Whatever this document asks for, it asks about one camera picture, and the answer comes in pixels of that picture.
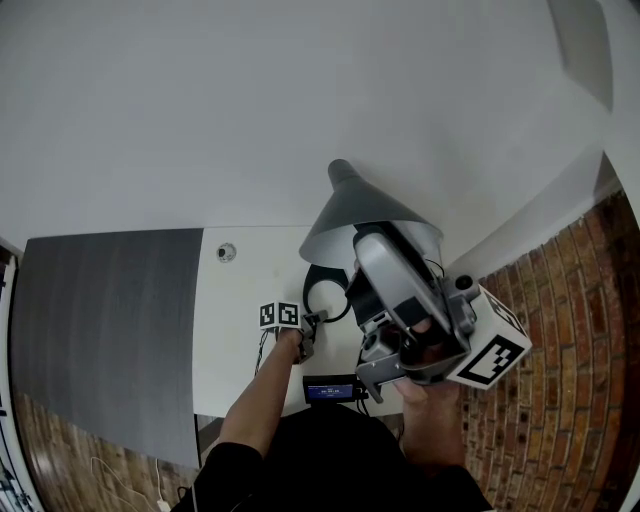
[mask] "white wall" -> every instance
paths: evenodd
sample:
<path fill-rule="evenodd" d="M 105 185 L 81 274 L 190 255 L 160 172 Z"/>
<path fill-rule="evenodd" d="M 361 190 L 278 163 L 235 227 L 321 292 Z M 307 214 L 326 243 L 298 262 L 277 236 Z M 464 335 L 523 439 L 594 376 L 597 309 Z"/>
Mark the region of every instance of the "white wall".
<path fill-rule="evenodd" d="M 628 0 L 601 2 L 613 61 L 613 113 L 605 149 L 640 221 L 640 16 Z M 620 512 L 640 500 L 640 470 Z"/>
<path fill-rule="evenodd" d="M 452 262 L 447 271 L 487 276 L 544 244 L 619 189 L 620 182 L 602 148 L 590 146 L 513 217 Z"/>
<path fill-rule="evenodd" d="M 311 224 L 347 158 L 447 258 L 597 139 L 538 0 L 4 0 L 0 236 Z"/>

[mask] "black cable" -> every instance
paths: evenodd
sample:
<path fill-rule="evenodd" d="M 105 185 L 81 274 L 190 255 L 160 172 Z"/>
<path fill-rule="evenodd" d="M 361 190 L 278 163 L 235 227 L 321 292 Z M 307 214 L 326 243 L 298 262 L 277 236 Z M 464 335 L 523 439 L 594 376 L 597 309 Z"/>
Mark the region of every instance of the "black cable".
<path fill-rule="evenodd" d="M 440 268 L 440 272 L 442 272 L 442 277 L 444 278 L 445 272 L 444 272 L 444 269 L 442 268 L 442 265 L 440 265 L 440 263 L 438 263 L 437 261 L 429 260 L 427 258 L 425 258 L 424 260 L 428 261 L 429 263 L 433 263 L 434 265 L 437 265 L 438 268 Z"/>
<path fill-rule="evenodd" d="M 360 404 L 362 405 L 362 408 L 364 409 L 364 413 L 363 414 L 366 414 L 367 416 L 369 416 L 369 411 L 367 410 L 367 406 L 364 405 L 364 400 L 362 398 L 360 399 Z"/>
<path fill-rule="evenodd" d="M 262 337 L 260 338 L 260 348 L 258 349 L 258 361 L 256 362 L 256 372 L 253 374 L 254 377 L 258 375 L 258 370 L 260 369 L 260 361 L 262 361 L 262 349 L 264 348 L 264 342 L 267 341 L 268 335 L 269 331 L 264 331 L 262 333 Z"/>

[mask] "blue screen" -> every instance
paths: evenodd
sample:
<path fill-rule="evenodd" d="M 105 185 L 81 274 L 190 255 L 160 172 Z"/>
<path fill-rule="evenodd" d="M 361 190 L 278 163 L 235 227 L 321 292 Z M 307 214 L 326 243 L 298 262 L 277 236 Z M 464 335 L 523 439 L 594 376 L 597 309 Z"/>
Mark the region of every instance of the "blue screen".
<path fill-rule="evenodd" d="M 353 395 L 353 384 L 342 384 L 338 386 L 308 386 L 309 398 L 351 398 Z"/>

